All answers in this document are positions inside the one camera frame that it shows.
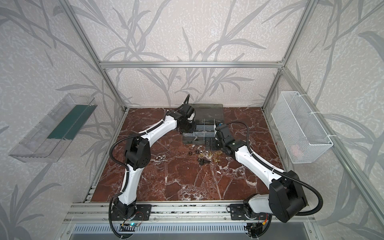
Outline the brass screws pile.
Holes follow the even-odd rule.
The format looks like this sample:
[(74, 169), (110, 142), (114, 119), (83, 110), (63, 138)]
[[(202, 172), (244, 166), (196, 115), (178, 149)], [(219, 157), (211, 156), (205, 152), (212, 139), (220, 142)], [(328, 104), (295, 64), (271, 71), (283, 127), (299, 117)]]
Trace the brass screws pile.
[(214, 151), (214, 152), (210, 152), (210, 153), (208, 154), (208, 159), (209, 159), (211, 162), (218, 163), (218, 162), (221, 161), (222, 154), (223, 154), (222, 151)]

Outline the aluminium frame post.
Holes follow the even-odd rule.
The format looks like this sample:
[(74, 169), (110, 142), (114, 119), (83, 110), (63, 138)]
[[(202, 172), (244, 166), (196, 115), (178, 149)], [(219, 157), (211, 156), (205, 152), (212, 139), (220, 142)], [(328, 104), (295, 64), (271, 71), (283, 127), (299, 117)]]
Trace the aluminium frame post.
[(283, 75), (283, 71), (287, 68), (288, 61), (291, 58), (291, 56), (294, 52), (294, 49), (295, 49), (297, 43), (299, 42), (300, 37), (302, 36), (302, 33), (304, 32), (304, 29), (306, 28), (306, 25), (308, 24), (318, 2), (319, 2), (318, 0), (307, 1), (307, 4), (304, 8), (304, 12), (300, 18), (298, 26), (296, 27), (295, 32), (293, 34), (293, 37), (290, 41), (290, 44), (288, 45), (287, 51), (286, 51), (284, 57), (282, 58), (282, 66), (278, 68), (277, 74), (274, 78), (274, 81), (271, 85), (271, 88), (270, 88), (270, 90), (266, 96), (266, 99), (263, 103), (262, 110), (264, 110), (267, 107), (267, 105), (268, 105), (268, 103), (269, 103), (269, 101), (273, 95), (273, 92), (279, 83), (280, 77)]

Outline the clear plastic wall tray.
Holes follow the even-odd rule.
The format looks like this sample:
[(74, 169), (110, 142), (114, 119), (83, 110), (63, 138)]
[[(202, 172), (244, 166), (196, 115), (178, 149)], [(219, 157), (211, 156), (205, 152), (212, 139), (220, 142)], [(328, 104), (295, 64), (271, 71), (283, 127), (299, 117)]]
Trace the clear plastic wall tray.
[(98, 105), (67, 94), (9, 153), (24, 163), (56, 163)]

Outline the aluminium back crossbar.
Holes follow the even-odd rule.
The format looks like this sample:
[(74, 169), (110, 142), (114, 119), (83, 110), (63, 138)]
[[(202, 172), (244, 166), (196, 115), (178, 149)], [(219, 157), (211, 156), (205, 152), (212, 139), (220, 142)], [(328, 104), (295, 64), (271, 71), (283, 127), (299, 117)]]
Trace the aluminium back crossbar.
[(109, 68), (280, 68), (281, 62), (256, 61), (256, 62), (128, 62), (128, 61), (103, 61), (100, 66)]

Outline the black screws pile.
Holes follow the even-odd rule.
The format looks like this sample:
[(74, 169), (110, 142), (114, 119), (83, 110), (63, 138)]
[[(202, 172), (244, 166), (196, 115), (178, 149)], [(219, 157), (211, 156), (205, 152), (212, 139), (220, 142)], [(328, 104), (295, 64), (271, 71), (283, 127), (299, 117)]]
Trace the black screws pile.
[(194, 152), (192, 151), (189, 151), (188, 152), (188, 155), (189, 156), (192, 156), (193, 154), (196, 154), (198, 155), (198, 158), (197, 158), (197, 161), (199, 163), (200, 166), (203, 166), (205, 164), (211, 164), (211, 161), (208, 160), (206, 157), (204, 157), (202, 154), (203, 154), (203, 151), (200, 151), (200, 150), (196, 150)]

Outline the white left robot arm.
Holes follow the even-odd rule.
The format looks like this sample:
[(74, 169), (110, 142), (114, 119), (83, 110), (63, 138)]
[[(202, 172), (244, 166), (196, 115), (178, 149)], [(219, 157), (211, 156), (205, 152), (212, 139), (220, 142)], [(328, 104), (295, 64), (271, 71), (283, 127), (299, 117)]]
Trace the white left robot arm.
[[(151, 146), (175, 129), (181, 133), (194, 132), (196, 129), (195, 114), (188, 117), (172, 112), (150, 128), (120, 139), (110, 148), (110, 159), (126, 169), (121, 192), (114, 195), (112, 200), (121, 213), (131, 215), (136, 212), (137, 188), (142, 171), (151, 160)], [(125, 161), (121, 162), (116, 160), (113, 151), (119, 143), (124, 141), (126, 142)]]

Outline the grey plastic organizer box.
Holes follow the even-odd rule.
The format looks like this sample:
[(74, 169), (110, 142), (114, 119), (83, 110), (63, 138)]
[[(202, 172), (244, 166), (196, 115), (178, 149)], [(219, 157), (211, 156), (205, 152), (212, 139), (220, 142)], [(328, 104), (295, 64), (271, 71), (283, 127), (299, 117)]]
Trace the grey plastic organizer box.
[(222, 104), (191, 104), (195, 109), (196, 129), (193, 133), (183, 133), (183, 143), (202, 145), (215, 150), (217, 145), (215, 128), (225, 122)]

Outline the aluminium front rail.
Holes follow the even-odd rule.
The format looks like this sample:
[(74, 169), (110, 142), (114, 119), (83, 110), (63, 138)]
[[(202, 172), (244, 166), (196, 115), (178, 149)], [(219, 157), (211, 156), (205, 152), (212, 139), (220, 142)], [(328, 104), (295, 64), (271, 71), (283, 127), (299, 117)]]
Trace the aluminium front rail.
[[(239, 217), (231, 204), (241, 201), (138, 202), (135, 221), (157, 223), (231, 223)], [(63, 223), (108, 223), (108, 203), (72, 204)]]

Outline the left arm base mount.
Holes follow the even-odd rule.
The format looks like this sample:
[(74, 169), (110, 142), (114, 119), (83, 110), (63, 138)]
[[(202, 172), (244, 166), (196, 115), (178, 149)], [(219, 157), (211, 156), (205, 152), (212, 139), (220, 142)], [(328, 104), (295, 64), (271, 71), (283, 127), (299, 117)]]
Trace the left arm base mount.
[(121, 213), (118, 208), (113, 205), (111, 210), (112, 221), (148, 221), (150, 219), (152, 205), (138, 204), (128, 211), (127, 215)]

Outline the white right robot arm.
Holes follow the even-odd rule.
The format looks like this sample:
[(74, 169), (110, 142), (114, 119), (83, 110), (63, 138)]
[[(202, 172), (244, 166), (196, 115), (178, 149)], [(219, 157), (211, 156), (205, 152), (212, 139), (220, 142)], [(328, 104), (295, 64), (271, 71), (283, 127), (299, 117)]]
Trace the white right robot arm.
[(246, 218), (253, 220), (259, 215), (273, 215), (283, 223), (292, 217), (300, 215), (307, 204), (303, 186), (298, 183), (299, 177), (293, 172), (286, 172), (280, 176), (277, 171), (281, 169), (269, 164), (265, 159), (249, 150), (246, 142), (231, 140), (224, 144), (223, 141), (209, 138), (208, 146), (212, 150), (221, 150), (255, 174), (269, 193), (266, 195), (254, 194), (243, 201), (243, 212)]

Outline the silver nuts pile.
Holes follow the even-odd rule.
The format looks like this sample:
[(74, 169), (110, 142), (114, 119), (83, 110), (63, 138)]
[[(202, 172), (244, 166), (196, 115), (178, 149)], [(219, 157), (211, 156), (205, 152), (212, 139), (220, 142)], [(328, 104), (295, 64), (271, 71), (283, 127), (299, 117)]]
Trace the silver nuts pile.
[(156, 156), (155, 158), (156, 161), (166, 161), (167, 160), (167, 156), (166, 155), (158, 155)]

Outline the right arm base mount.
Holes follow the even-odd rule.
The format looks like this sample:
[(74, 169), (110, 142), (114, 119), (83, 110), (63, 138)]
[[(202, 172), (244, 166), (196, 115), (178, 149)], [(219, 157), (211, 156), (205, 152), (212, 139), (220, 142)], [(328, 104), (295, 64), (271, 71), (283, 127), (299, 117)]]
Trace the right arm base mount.
[(233, 221), (265, 221), (268, 218), (266, 213), (249, 213), (249, 211), (245, 210), (244, 204), (230, 204), (227, 211)]

